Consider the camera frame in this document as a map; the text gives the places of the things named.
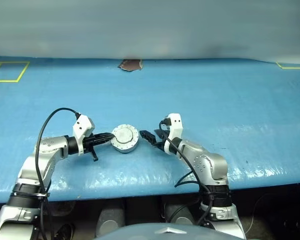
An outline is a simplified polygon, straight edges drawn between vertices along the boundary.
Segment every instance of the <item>silver metal disc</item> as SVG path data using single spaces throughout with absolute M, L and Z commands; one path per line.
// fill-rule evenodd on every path
M 122 124 L 113 129 L 114 138 L 112 146 L 121 153 L 129 153 L 137 146 L 139 140 L 138 130 L 129 124 Z

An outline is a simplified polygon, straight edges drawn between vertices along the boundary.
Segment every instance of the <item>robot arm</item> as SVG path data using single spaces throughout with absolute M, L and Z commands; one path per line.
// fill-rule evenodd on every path
M 162 130 L 161 125 L 166 125 L 168 130 Z M 204 219 L 198 224 L 246 239 L 237 208 L 231 200 L 226 160 L 201 145 L 182 139 L 183 125 L 178 113 L 169 114 L 160 122 L 159 128 L 155 132 L 162 142 L 156 142 L 155 136 L 148 131 L 140 131 L 140 135 L 165 153 L 175 154 L 191 168 L 202 195 L 200 207 L 204 211 Z
M 93 135 L 94 123 L 85 115 L 79 115 L 73 125 L 73 136 L 44 138 L 40 142 L 38 167 L 44 188 L 49 188 L 52 174 L 58 161 L 68 155 L 91 152 L 93 159 L 98 157 L 93 146 L 103 144 L 111 138 L 111 133 Z M 18 174 L 17 181 L 9 201 L 0 210 L 0 240 L 32 240 L 39 233 L 40 206 L 49 196 L 41 189 L 35 164 L 36 148 L 25 160 Z

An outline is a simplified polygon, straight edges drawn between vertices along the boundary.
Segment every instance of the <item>round metal object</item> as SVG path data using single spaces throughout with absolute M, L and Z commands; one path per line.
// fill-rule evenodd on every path
M 121 153 L 129 153 L 137 146 L 139 140 L 138 130 L 129 124 L 122 124 L 113 129 L 114 138 L 112 146 Z

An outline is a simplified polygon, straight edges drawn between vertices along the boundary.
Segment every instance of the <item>blue table surface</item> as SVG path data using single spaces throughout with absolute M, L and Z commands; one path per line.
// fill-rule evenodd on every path
M 169 113 L 180 113 L 183 137 L 228 162 L 231 189 L 300 183 L 300 70 L 244 59 L 145 60 L 125 72 L 120 60 L 0 57 L 30 61 L 18 83 L 0 82 L 0 203 L 54 109 L 88 115 L 94 133 L 120 124 L 153 131 Z M 5 66 L 0 75 L 14 75 Z M 72 135 L 75 118 L 60 112 L 44 136 Z M 52 201 L 196 192 L 174 188 L 187 166 L 141 139 L 131 153 L 110 145 L 60 161 Z

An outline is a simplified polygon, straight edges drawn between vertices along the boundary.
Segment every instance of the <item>brown object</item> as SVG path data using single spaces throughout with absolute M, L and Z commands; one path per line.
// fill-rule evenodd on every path
M 143 68 L 142 60 L 140 59 L 125 59 L 123 60 L 118 68 L 125 70 L 127 72 L 132 72 L 134 70 L 141 70 Z

